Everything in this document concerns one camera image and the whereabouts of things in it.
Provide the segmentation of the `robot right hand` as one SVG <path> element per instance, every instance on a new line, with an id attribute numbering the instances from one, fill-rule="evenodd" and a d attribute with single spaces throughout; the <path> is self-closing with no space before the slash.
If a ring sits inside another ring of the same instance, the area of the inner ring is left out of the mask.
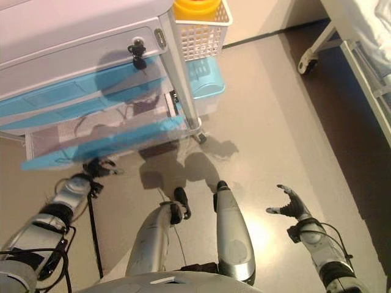
<path id="1" fill-rule="evenodd" d="M 283 184 L 278 184 L 277 188 L 282 189 L 283 192 L 288 195 L 290 202 L 279 208 L 266 208 L 268 214 L 280 214 L 287 217 L 294 217 L 297 221 L 312 217 L 300 196 L 292 188 Z"/>

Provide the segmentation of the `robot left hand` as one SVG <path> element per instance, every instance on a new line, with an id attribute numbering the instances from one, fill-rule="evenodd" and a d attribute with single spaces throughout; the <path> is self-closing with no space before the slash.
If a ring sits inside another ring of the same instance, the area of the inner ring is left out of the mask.
<path id="1" fill-rule="evenodd" d="M 90 182 L 95 178 L 124 174 L 123 169 L 118 168 L 114 161 L 103 157 L 96 157 L 83 163 L 82 169 Z"/>

